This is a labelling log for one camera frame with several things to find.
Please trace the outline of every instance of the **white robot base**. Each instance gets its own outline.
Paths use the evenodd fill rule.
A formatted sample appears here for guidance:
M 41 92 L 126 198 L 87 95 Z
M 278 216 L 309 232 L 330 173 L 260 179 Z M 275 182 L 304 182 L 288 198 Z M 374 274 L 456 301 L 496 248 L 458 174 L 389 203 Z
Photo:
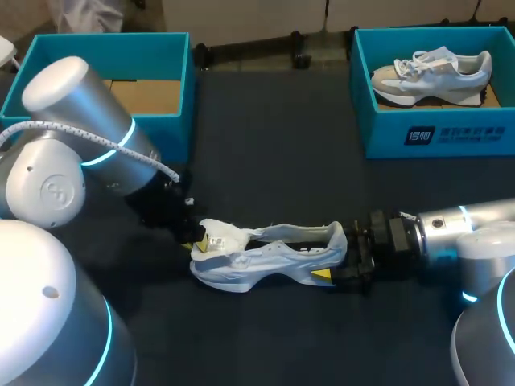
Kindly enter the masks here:
M 134 385 L 123 321 L 50 233 L 0 220 L 0 384 Z

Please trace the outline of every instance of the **shoelace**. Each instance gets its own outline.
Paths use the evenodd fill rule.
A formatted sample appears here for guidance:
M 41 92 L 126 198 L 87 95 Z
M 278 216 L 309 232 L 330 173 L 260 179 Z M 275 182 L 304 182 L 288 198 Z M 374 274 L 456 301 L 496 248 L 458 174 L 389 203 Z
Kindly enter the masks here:
M 413 54 L 413 59 L 408 60 L 399 60 L 396 59 L 393 62 L 393 66 L 395 67 L 395 71 L 399 76 L 407 77 L 412 76 L 413 74 L 422 74 L 425 70 L 433 71 L 433 66 L 429 63 L 420 60 L 419 57 L 426 54 L 425 51 L 417 51 Z

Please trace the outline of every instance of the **wall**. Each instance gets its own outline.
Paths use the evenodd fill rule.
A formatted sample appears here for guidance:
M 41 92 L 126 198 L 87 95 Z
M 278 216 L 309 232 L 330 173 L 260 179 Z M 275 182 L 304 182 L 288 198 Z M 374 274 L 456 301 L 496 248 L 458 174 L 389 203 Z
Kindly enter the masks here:
M 0 0 L 0 35 L 11 42 L 50 21 L 46 0 Z

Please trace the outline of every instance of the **shoe box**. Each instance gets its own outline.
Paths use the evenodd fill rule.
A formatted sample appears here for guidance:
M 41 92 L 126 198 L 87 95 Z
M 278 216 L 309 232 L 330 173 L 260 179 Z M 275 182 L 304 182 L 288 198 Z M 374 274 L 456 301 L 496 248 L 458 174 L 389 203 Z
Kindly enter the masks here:
M 196 71 L 187 33 L 37 35 L 0 112 L 4 128 L 30 119 L 22 93 L 31 79 L 66 56 L 80 56 L 104 79 L 162 160 L 188 161 Z
M 426 98 L 410 108 L 376 98 L 370 74 L 416 51 L 445 46 L 456 55 L 492 55 L 480 107 Z M 356 30 L 350 92 L 367 158 L 515 155 L 515 40 L 505 27 Z

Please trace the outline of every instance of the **shoe sole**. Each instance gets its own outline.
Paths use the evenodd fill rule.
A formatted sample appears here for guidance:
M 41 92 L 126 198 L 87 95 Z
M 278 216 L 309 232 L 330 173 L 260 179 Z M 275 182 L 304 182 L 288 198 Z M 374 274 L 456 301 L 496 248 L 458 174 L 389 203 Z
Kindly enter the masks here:
M 462 106 L 480 106 L 482 103 L 481 100 L 481 92 L 439 92 L 434 94 L 426 94 L 426 95 L 417 95 L 417 96 L 399 96 L 394 94 L 388 94 L 387 92 L 382 92 L 377 90 L 376 88 L 373 90 L 385 98 L 386 100 L 393 102 L 396 105 L 400 106 L 413 106 L 420 100 L 428 97 L 439 98 L 448 103 L 452 103 L 453 105 L 462 105 Z
M 313 265 L 309 269 L 296 269 L 295 267 L 292 267 L 290 269 L 280 269 L 277 271 L 266 272 L 263 274 L 255 274 L 255 275 L 250 274 L 248 277 L 248 280 L 246 280 L 244 282 L 234 282 L 234 283 L 231 283 L 231 282 L 221 283 L 218 281 L 207 281 L 207 280 L 203 279 L 199 275 L 198 271 L 194 268 L 193 262 L 190 265 L 190 270 L 192 271 L 192 273 L 195 275 L 195 277 L 199 281 L 202 281 L 205 285 L 208 285 L 212 288 L 215 288 L 215 289 L 221 290 L 221 291 L 225 291 L 225 292 L 244 293 L 244 292 L 249 292 L 263 278 L 270 276 L 270 275 L 274 275 L 274 274 L 281 274 L 281 275 L 288 276 L 289 278 L 297 281 L 299 284 L 314 285 L 314 286 L 318 286 L 318 287 L 333 287 L 334 286 L 333 284 L 330 284 L 330 283 L 327 283 L 326 281 L 314 278 L 311 275 L 311 271 L 331 268 L 331 267 L 334 267 L 334 266 L 340 264 L 341 261 L 343 261 L 343 260 L 320 262 L 319 265 L 317 265 L 317 266 Z

